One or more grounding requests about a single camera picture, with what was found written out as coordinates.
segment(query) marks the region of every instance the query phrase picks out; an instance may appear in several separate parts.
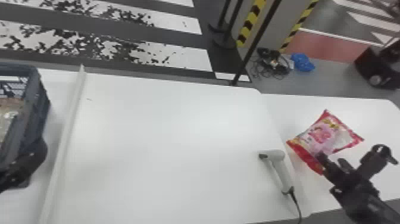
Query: handheld barcode scanner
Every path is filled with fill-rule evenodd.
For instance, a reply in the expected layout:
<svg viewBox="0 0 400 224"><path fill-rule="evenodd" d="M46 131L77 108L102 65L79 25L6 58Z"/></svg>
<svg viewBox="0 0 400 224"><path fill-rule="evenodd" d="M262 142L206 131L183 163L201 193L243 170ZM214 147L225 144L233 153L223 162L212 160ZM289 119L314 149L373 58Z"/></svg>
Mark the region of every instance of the handheld barcode scanner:
<svg viewBox="0 0 400 224"><path fill-rule="evenodd" d="M282 150L267 150L261 151L258 154L259 158L262 160L267 160L272 163L272 166L276 170L280 181L282 182L282 193L289 194L294 190L292 180L289 175L288 168L286 168L285 162L285 152Z"/></svg>

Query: plastic bag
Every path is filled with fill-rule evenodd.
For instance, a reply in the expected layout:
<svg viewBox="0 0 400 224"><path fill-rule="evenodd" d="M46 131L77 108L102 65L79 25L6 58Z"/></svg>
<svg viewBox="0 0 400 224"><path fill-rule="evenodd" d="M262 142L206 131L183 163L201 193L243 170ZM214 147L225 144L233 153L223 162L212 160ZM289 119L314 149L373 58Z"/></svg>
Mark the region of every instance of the plastic bag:
<svg viewBox="0 0 400 224"><path fill-rule="evenodd" d="M322 175L322 165L314 158L319 152L331 155L356 146L364 139L350 130L336 116L324 110L321 117L305 132L286 143L315 172Z"/></svg>
<svg viewBox="0 0 400 224"><path fill-rule="evenodd" d="M303 53L293 53L290 59L295 62L295 67L299 71L313 71L315 69L315 65Z"/></svg>

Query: black and white striped floor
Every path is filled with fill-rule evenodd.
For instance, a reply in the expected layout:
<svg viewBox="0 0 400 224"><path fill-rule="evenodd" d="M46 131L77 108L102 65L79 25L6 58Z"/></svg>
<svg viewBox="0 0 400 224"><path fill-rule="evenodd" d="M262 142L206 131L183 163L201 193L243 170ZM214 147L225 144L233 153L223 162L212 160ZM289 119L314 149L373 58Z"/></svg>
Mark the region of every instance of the black and white striped floor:
<svg viewBox="0 0 400 224"><path fill-rule="evenodd" d="M388 41L397 41L400 32L399 15L388 10L390 1L321 0L304 23L304 28L383 46Z"/></svg>
<svg viewBox="0 0 400 224"><path fill-rule="evenodd" d="M0 57L232 79L241 59L211 43L202 15L215 1L195 3L0 0Z"/></svg>

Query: white divider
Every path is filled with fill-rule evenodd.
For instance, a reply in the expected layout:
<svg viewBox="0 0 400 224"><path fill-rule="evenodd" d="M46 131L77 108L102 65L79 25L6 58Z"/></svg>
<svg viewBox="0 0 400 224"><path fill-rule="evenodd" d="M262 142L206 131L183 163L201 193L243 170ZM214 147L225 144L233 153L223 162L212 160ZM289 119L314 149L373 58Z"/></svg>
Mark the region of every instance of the white divider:
<svg viewBox="0 0 400 224"><path fill-rule="evenodd" d="M85 72L85 68L83 65L80 66L80 70L76 80L76 86L74 88L73 97L71 99L71 107L67 114L64 129L62 130L60 146L58 149L58 154L55 160L54 169L52 172L51 180L48 186L48 192L46 194L46 198L42 208L42 214L39 218L40 224L45 224L48 221L48 218L52 212L52 204L54 202L55 191L58 187L58 177L61 169L64 164L64 156L65 150L68 148L68 144L70 142L70 135L72 128L74 126L76 112L79 106L80 98L82 95L83 88L85 86L87 73Z"/></svg>

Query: black pole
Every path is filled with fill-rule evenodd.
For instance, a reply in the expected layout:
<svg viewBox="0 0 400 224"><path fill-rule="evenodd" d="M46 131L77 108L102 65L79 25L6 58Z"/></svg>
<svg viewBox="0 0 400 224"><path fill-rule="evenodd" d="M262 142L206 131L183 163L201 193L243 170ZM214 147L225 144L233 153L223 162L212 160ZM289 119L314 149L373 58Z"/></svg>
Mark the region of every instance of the black pole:
<svg viewBox="0 0 400 224"><path fill-rule="evenodd" d="M224 5L224 8L222 9L220 19L218 20L218 27L221 27L222 24L224 23L226 12L228 12L228 7L229 7L231 1L232 0L225 1L225 5Z"/></svg>
<svg viewBox="0 0 400 224"><path fill-rule="evenodd" d="M275 15L276 10L279 7L279 4L282 2L282 0L275 0L272 3L272 6L264 20L264 22L262 23L260 30L258 31L257 35L254 38L253 43L251 43L251 46L249 48L249 51L247 52L245 59L243 60L243 63L240 65L239 71L237 71L235 77L233 78L233 80L230 82L231 86L236 86L238 84L239 78L243 72L243 70L246 68L247 63L249 62L251 56L254 53L254 50L256 49L258 43L260 42L265 30L267 29L268 25L270 24L272 17Z"/></svg>
<svg viewBox="0 0 400 224"><path fill-rule="evenodd" d="M213 41L217 46L225 49L234 49L236 47L236 41L231 37L231 31L233 25L235 24L235 20L238 17L242 4L243 0L237 0L232 16L229 20L228 28L225 30L223 34L214 35Z"/></svg>
<svg viewBox="0 0 400 224"><path fill-rule="evenodd" d="M218 21L214 22L214 20L213 20L208 23L208 28L211 31L213 31L215 33L225 32L225 30L227 29L227 26L224 23L224 21L225 21L226 12L228 12L228 8L229 8L231 1L232 0L225 0L224 7L222 8L222 12L221 12L221 15L220 15L220 18L218 19Z"/></svg>
<svg viewBox="0 0 400 224"><path fill-rule="evenodd" d="M232 16L229 21L228 29L225 31L225 34L224 34L224 41L228 40L228 38L230 37L230 32L232 31L233 25L235 24L235 20L238 17L238 14L239 14L240 8L242 7L242 4L243 4L243 0L237 0L235 9L233 10Z"/></svg>

